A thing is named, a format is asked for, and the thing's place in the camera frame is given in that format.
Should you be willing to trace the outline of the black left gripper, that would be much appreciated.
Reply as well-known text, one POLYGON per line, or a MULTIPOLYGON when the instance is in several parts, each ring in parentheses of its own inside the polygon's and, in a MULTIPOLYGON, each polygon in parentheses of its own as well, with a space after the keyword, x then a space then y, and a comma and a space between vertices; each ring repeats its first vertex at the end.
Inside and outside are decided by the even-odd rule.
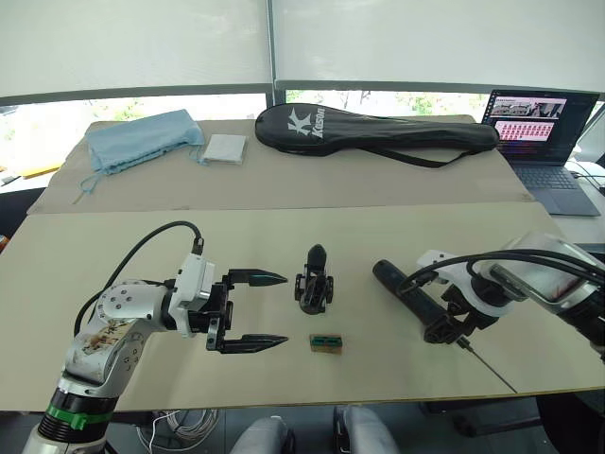
POLYGON ((287 282, 287 278, 260 269, 229 269, 222 283, 214 284, 210 297, 198 310, 188 311, 188 322, 193 333, 207 333, 206 348, 220 354, 253 354, 288 341, 288 337, 270 334, 246 334, 239 339, 226 340, 225 331, 231 329, 233 302, 229 293, 236 284, 250 287, 269 287, 287 282))

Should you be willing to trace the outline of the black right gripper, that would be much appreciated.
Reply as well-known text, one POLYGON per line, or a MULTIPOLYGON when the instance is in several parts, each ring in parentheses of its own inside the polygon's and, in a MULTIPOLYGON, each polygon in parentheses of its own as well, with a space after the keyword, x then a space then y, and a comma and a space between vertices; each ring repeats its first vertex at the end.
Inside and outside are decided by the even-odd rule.
POLYGON ((447 303, 447 312, 458 316, 460 321, 450 317, 439 317, 423 332, 423 340, 431 344, 451 344, 464 337, 463 331, 483 330, 496 323, 496 318, 486 315, 473 307, 458 290, 446 290, 441 298, 447 303))

